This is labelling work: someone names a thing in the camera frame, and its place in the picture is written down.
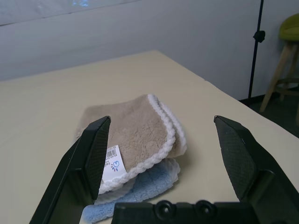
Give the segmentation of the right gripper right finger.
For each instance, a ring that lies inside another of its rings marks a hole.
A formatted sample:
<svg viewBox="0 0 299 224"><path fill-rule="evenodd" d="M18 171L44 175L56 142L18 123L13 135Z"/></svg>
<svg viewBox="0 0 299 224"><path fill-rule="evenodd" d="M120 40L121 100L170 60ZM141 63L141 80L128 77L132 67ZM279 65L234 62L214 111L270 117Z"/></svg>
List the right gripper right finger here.
<svg viewBox="0 0 299 224"><path fill-rule="evenodd" d="M216 115L224 166L240 202L261 224L297 224L299 193L274 157L240 123Z"/></svg>

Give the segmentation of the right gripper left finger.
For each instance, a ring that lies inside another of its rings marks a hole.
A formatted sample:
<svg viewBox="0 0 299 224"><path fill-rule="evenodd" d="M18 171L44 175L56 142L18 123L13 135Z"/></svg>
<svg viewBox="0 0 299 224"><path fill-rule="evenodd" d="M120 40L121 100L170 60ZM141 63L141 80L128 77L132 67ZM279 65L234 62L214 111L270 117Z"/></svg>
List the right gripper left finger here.
<svg viewBox="0 0 299 224"><path fill-rule="evenodd" d="M32 224L78 224L99 194L107 154L109 116L82 132L62 157L35 210Z"/></svg>

